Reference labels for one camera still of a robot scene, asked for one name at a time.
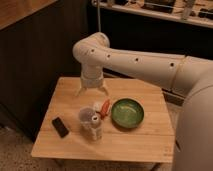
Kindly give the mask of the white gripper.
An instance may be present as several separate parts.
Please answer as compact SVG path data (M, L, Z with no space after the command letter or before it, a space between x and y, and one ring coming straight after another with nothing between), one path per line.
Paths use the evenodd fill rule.
M92 78L87 78L84 75L82 75L80 77L80 79L81 79L81 87L82 88L80 88L77 91L76 97L83 94L86 91L86 89L88 89L88 88L99 88L99 87L100 87L100 91L102 91L105 95L109 96L109 92L108 92L107 88L102 86L103 81L104 81L103 77L92 79Z

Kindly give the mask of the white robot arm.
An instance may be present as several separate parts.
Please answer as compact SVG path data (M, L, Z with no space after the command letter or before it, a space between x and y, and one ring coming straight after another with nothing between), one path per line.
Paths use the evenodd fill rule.
M112 49L102 32L76 42L73 56L82 89L101 88L107 68L182 96L172 171L213 171L213 60Z

